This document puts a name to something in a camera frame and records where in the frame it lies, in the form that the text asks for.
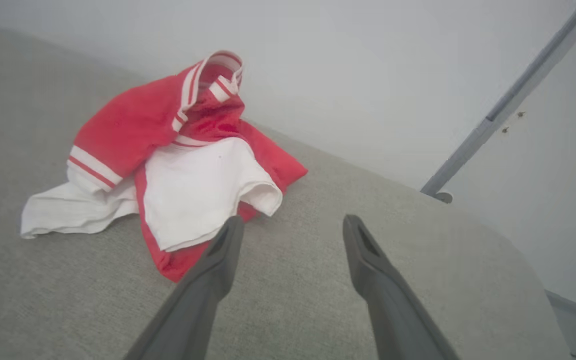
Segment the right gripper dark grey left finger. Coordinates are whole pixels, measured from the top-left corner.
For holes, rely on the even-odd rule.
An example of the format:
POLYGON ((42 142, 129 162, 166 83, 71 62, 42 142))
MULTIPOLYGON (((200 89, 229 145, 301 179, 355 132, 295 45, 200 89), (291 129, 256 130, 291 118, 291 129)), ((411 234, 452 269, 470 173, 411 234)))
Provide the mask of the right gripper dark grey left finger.
POLYGON ((233 287, 245 223, 228 218, 125 355, 126 360, 203 360, 218 304, 233 287))

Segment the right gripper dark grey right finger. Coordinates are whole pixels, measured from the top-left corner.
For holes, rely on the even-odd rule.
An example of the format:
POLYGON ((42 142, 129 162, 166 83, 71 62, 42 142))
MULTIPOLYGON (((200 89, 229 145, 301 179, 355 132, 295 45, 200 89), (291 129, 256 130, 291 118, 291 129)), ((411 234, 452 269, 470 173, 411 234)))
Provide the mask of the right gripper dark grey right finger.
POLYGON ((355 291, 366 301, 380 360, 457 360, 409 283, 362 219, 343 218, 343 243, 355 291))

